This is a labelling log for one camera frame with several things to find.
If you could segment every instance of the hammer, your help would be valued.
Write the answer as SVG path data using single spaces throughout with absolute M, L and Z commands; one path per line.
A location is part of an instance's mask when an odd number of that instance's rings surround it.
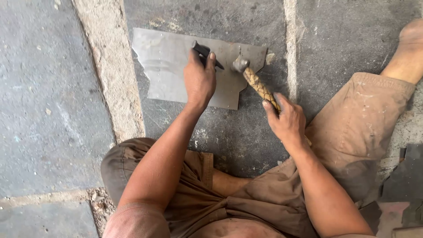
M 261 98 L 270 101 L 273 107 L 277 110 L 277 114 L 279 115 L 282 111 L 279 104 L 276 103 L 272 93 L 269 92 L 266 86 L 260 81 L 260 78 L 258 78 L 258 76 L 249 66 L 250 61 L 243 59 L 241 55 L 239 55 L 238 58 L 236 58 L 236 60 L 232 63 L 232 70 L 242 73 L 248 84 L 253 87 L 253 89 L 261 96 Z M 307 140 L 308 145 L 311 146 L 311 141 L 307 137 L 305 137 L 305 139 Z

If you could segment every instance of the dirty shorts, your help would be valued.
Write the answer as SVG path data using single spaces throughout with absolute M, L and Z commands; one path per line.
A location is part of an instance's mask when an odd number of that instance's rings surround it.
M 370 190 L 377 162 L 414 89 L 405 81 L 355 73 L 306 128 L 312 150 L 354 202 Z M 154 142 L 130 139 L 106 154 L 101 173 L 115 205 Z M 187 150 L 179 185 L 164 213 L 171 237 L 188 237 L 206 224 L 229 217 L 261 221 L 287 237 L 317 237 L 292 158 L 227 198 L 212 191 L 212 175 L 213 155 Z

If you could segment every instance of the hammer handle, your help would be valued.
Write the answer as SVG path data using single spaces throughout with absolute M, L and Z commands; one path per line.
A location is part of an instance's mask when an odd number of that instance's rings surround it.
M 277 114 L 279 115 L 281 112 L 279 104 L 276 103 L 276 100 L 271 92 L 269 92 L 266 86 L 260 81 L 260 78 L 255 74 L 255 72 L 250 67 L 247 67 L 244 70 L 243 75 L 248 84 L 253 87 L 253 89 L 261 96 L 261 98 L 269 100 L 272 103 L 273 107 L 277 110 Z M 311 141 L 306 136 L 304 137 L 307 140 L 308 145 L 311 146 Z

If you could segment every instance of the person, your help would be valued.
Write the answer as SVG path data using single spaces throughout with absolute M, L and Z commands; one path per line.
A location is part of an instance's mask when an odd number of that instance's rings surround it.
M 302 108 L 282 94 L 274 94 L 279 115 L 263 101 L 290 158 L 254 179 L 220 172 L 212 154 L 187 150 L 216 88 L 215 57 L 203 67 L 189 52 L 188 101 L 157 141 L 130 139 L 106 154 L 101 173 L 117 211 L 103 238 L 374 237 L 354 203 L 369 191 L 423 76 L 423 19 L 401 31 L 380 75 L 353 74 L 307 128 Z

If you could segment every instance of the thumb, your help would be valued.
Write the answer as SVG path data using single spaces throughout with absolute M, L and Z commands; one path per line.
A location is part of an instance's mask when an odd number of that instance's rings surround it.
M 267 121 L 269 125 L 273 124 L 275 121 L 278 120 L 278 116 L 276 115 L 276 110 L 273 105 L 268 100 L 263 100 L 263 107 L 267 114 Z
M 216 65 L 216 55 L 211 52 L 207 57 L 206 69 L 214 71 L 214 66 Z

